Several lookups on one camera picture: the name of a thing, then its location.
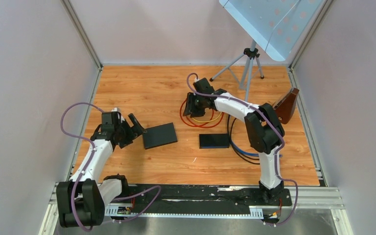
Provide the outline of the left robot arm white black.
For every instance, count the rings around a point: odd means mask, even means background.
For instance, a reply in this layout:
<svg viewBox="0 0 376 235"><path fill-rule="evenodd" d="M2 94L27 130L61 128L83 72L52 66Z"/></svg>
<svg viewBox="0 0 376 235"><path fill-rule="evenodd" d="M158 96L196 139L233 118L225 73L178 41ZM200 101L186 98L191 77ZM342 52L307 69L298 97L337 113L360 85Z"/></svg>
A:
<svg viewBox="0 0 376 235"><path fill-rule="evenodd" d="M101 225L106 206L116 199L125 202L130 188L125 176L107 176L97 183L108 158L116 147L124 148L147 132L133 114L128 119L113 109L101 114L101 123L88 139L89 150L78 170L66 182L56 188L59 222L63 228L80 227L89 231Z"/></svg>

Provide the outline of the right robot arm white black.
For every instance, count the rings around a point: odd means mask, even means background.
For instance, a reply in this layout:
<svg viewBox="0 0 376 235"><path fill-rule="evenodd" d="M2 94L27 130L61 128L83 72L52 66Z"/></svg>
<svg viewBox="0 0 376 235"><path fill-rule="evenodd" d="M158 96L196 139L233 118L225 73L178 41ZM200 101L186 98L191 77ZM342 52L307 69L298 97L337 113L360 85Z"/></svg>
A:
<svg viewBox="0 0 376 235"><path fill-rule="evenodd" d="M205 78L188 87L191 90L190 102L196 111L209 108L244 122L249 143L258 152L260 198L269 205L277 201L284 189L279 151L285 145L285 132L273 107L268 103L257 105L244 101L223 89L215 91Z"/></svg>

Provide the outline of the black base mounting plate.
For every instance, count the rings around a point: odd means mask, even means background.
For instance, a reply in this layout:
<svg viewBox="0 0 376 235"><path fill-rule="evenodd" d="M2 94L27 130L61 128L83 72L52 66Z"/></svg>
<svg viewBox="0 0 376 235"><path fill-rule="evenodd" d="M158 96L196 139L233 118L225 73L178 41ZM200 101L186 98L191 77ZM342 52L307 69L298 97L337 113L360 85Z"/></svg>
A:
<svg viewBox="0 0 376 235"><path fill-rule="evenodd" d="M280 196L266 202L259 187L210 185L155 185L129 186L125 195L106 207L106 215L247 215L252 207L292 206L288 189Z"/></svg>

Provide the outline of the grey tripod stand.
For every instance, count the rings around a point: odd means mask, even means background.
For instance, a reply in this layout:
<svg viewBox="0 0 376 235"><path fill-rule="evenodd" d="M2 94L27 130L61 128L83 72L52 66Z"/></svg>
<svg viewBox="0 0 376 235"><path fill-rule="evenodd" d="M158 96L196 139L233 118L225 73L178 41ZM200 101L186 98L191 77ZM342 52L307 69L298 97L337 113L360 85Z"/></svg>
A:
<svg viewBox="0 0 376 235"><path fill-rule="evenodd" d="M254 77L254 75L253 75L254 63L256 63L256 68L258 69L257 72L259 73L260 78L261 79L265 78L265 76L263 74L262 67L261 67L260 59L259 59L259 57L260 57L259 50L256 48L256 46L257 46L257 43L253 39L250 47L246 47L243 50L243 53L241 55L239 55L236 59L234 59L232 62L230 62L228 65L226 65L216 75L212 76L209 79L209 81L213 82L223 72L229 71L233 75L233 77L235 78L235 80L237 81L237 83L239 84L239 88L241 90L245 91L245 98L244 98L244 100L248 101L251 80ZM236 75L234 74L234 72L231 70L231 66L233 66L235 63L237 63L243 57L246 57L246 62L245 62L245 66L244 66L244 69L243 69L242 77L241 77L241 79L238 79L236 77Z"/></svg>

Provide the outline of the brown wooden metronome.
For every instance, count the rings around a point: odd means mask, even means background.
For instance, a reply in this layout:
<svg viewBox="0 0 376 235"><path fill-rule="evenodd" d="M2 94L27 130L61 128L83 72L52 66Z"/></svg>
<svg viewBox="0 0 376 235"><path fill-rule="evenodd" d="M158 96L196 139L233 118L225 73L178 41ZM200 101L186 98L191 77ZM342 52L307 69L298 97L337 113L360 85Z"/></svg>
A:
<svg viewBox="0 0 376 235"><path fill-rule="evenodd" d="M292 119L299 94L299 89L291 88L277 102L274 103L273 109L282 124L288 124Z"/></svg>

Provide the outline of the light blue perforated panel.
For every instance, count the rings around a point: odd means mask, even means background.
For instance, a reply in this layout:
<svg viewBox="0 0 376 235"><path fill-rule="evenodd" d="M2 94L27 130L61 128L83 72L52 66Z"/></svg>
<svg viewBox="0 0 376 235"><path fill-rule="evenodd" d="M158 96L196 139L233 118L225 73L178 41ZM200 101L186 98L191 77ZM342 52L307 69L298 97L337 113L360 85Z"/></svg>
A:
<svg viewBox="0 0 376 235"><path fill-rule="evenodd" d="M322 0L220 0L274 61L284 62L324 3Z"/></svg>

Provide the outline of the aluminium frame rail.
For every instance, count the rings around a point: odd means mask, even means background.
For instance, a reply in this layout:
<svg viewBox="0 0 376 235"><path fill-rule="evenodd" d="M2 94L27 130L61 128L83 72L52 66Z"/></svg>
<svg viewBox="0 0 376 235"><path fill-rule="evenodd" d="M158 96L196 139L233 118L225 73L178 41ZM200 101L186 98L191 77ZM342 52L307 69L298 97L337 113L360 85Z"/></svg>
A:
<svg viewBox="0 0 376 235"><path fill-rule="evenodd" d="M266 198L258 186L130 185L131 198L108 204L96 226L135 218L255 219L272 227L298 210L329 210L340 235L353 230L338 188L287 186Z"/></svg>

